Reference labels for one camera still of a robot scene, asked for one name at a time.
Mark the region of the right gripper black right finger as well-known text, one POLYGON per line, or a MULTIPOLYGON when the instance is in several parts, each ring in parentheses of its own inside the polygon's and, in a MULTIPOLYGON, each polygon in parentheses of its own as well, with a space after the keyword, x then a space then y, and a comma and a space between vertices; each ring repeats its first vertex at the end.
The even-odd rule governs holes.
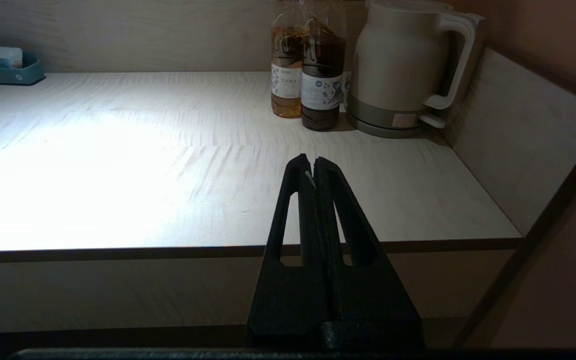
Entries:
POLYGON ((329 319, 327 348, 422 348, 423 324, 341 168, 314 164, 329 319))

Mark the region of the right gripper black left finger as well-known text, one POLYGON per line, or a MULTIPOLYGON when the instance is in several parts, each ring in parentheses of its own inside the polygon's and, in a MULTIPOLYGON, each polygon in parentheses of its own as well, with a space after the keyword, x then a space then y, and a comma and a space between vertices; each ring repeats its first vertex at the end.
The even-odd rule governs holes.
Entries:
POLYGON ((325 264, 317 224, 311 164, 302 153, 285 167, 253 301, 247 317, 250 346, 316 346, 329 317, 325 264), (281 261, 290 200, 297 195, 301 264, 281 261))

